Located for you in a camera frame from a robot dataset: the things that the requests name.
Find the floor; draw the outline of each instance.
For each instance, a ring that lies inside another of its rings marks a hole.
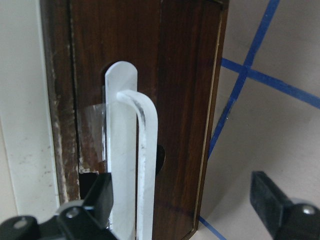
[[[192,240],[271,240],[252,171],[320,206],[320,1],[230,0],[199,230]]]

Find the curved handle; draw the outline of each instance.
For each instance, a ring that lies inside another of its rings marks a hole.
[[[137,92],[137,69],[129,62],[113,64],[105,74],[107,159],[114,204],[110,229],[121,240],[151,240],[153,228],[158,116],[153,102]],[[138,118],[137,216],[136,118]]]

